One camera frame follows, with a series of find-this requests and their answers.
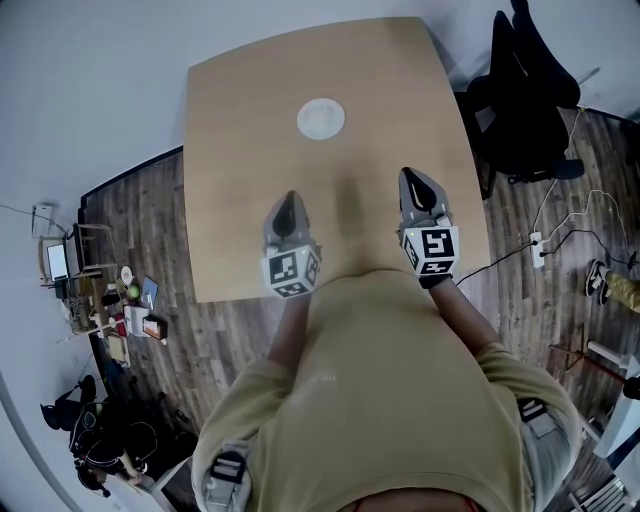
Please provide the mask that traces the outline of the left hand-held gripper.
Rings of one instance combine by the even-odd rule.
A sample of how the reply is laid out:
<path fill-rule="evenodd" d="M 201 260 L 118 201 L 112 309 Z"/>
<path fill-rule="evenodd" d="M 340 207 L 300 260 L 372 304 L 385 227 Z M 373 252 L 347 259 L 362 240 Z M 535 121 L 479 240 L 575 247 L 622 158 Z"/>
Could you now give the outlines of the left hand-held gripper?
<path fill-rule="evenodd" d="M 267 290 L 281 299 L 311 294 L 318 284 L 321 246 L 312 239 L 298 192 L 285 193 L 272 206 L 264 221 L 264 242 L 261 269 Z"/>

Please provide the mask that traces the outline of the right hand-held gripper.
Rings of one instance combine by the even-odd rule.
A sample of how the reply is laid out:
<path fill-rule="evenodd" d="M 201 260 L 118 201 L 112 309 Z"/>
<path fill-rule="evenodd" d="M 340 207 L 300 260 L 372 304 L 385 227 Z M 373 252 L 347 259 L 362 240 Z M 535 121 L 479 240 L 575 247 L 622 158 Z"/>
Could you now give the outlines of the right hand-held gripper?
<path fill-rule="evenodd" d="M 445 190 L 414 168 L 399 173 L 400 247 L 417 277 L 449 275 L 459 260 L 458 228 Z"/>

